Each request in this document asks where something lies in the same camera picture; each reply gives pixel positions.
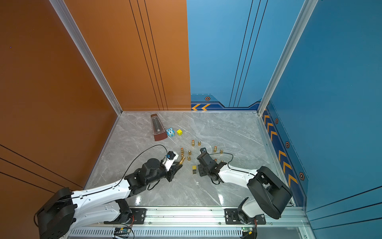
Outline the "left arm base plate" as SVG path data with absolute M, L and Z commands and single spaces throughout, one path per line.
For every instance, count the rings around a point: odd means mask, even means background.
M 122 212 L 115 220 L 104 221 L 106 225 L 111 224 L 127 224 L 127 225 L 143 225 L 146 217 L 146 208 L 133 208 L 130 212 Z

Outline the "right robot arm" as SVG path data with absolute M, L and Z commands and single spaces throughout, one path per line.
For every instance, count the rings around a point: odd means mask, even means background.
M 213 184 L 231 183 L 248 188 L 253 199 L 245 198 L 236 212 L 244 224 L 253 223 L 258 215 L 268 215 L 278 220 L 292 198 L 290 188 L 268 167 L 244 169 L 231 166 L 229 162 L 216 162 L 205 148 L 197 157 L 201 177 L 208 176 Z

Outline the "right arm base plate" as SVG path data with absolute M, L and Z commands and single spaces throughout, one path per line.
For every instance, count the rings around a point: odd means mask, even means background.
M 239 217 L 238 209 L 224 209 L 224 213 L 227 225 L 265 225 L 267 223 L 264 214 L 242 220 Z

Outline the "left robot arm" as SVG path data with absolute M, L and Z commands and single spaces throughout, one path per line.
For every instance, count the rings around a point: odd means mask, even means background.
M 83 191 L 62 188 L 35 214 L 39 237 L 59 239 L 70 230 L 98 222 L 125 223 L 131 213 L 127 198 L 149 190 L 149 185 L 162 179 L 171 182 L 181 168 L 172 160 L 151 158 L 114 183 Z

